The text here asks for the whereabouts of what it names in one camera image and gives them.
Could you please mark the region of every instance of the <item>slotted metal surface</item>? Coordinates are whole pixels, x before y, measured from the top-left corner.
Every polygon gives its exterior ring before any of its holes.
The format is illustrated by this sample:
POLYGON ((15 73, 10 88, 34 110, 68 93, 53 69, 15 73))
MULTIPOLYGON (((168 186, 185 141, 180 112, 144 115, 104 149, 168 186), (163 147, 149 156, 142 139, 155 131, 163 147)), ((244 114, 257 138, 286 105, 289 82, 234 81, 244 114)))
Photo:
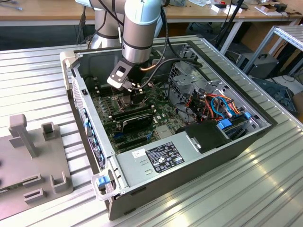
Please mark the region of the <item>slotted metal surface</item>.
POLYGON ((277 26, 274 33, 303 51, 303 26, 277 26))
MULTIPOLYGON (((0 222, 0 226, 302 226, 302 124, 207 41, 191 39, 279 123, 238 158, 115 221, 95 199, 92 171, 64 90, 59 53, 84 46, 0 52, 0 136, 8 115, 24 113, 28 129, 60 125, 74 191, 0 222)), ((203 72, 216 74, 203 66, 203 72)))

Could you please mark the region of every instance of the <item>power supply label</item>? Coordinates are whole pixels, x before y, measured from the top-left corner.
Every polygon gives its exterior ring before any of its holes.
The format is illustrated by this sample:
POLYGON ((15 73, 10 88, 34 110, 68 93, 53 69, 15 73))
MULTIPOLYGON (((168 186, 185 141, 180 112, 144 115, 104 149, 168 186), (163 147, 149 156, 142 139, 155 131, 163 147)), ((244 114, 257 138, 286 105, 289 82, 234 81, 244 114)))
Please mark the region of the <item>power supply label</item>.
POLYGON ((172 142, 147 150, 146 155, 157 173, 162 173, 184 162, 172 142))

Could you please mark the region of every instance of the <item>blue latch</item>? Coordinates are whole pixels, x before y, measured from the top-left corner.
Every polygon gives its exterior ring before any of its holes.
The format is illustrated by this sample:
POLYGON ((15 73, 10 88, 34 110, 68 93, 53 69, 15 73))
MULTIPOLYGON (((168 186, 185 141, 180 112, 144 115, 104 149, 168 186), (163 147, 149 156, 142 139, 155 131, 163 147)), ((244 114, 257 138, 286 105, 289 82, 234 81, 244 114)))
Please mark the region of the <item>blue latch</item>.
POLYGON ((97 185, 98 187, 102 187, 105 184, 108 184, 110 182, 109 176, 101 176, 98 178, 97 185))
POLYGON ((219 123, 218 123, 218 126, 219 126, 221 129, 225 129, 226 127, 231 126, 231 125, 232 125, 232 123, 231 123, 230 120, 228 120, 228 119, 221 120, 221 121, 219 121, 219 123))
POLYGON ((248 112, 245 112, 245 113, 244 113, 244 116, 245 116, 247 119, 251 118, 251 115, 250 115, 250 113, 248 113, 248 112))
POLYGON ((85 118, 84 127, 87 127, 88 123, 89 123, 89 119, 85 118))

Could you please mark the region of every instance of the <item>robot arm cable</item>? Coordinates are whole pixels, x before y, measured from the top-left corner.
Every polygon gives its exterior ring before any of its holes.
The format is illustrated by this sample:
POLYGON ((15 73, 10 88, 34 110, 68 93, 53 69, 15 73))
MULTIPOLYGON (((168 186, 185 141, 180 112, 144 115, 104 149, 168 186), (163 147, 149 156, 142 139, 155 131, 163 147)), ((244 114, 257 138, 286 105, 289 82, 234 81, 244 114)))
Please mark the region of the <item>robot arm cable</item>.
POLYGON ((141 71, 149 71, 149 70, 155 68, 156 66, 158 66, 161 63, 161 61, 164 58, 164 54, 165 54, 166 46, 167 46, 167 42, 168 42, 168 37, 169 37, 169 30, 168 30, 167 21, 165 19, 165 12, 164 12, 163 7, 161 7, 161 18, 162 18, 163 25, 165 26, 165 44, 164 44, 164 49, 163 49, 162 55, 161 55, 159 61, 156 64, 154 64, 154 65, 152 65, 148 68, 145 68, 145 69, 140 68, 141 71))
POLYGON ((196 62, 195 60, 190 59, 190 58, 188 58, 188 59, 186 59, 186 58, 171 58, 171 59, 167 59, 167 60, 165 60, 165 61, 162 61, 162 62, 157 66, 157 68, 155 68, 155 70, 152 72, 151 76, 147 79, 147 81, 146 81, 144 84, 142 84, 140 87, 135 87, 135 90, 140 90, 140 89, 142 89, 143 87, 145 87, 145 86, 151 81, 151 79, 152 79, 153 76, 156 74, 156 72, 159 70, 159 68, 160 68, 161 66, 163 66, 165 63, 170 62, 170 61, 185 61, 185 62, 191 62, 191 63, 195 63, 195 64, 198 63, 198 62, 196 62))
POLYGON ((124 23, 122 23, 118 17, 116 17, 109 9, 108 7, 102 2, 102 0, 98 0, 100 2, 100 4, 103 6, 103 8, 106 10, 107 13, 109 13, 119 24, 121 24, 122 26, 124 26, 124 23))
POLYGON ((89 46, 90 46, 90 44, 91 44, 91 41, 92 41, 94 35, 97 34, 98 31, 100 31, 100 30, 104 27, 105 22, 106 22, 106 16, 107 16, 107 11, 105 11, 105 14, 104 14, 103 24, 102 24, 102 25, 94 32, 94 34, 91 36, 90 41, 89 41, 89 44, 88 44, 88 46, 87 46, 87 49, 89 49, 89 46))

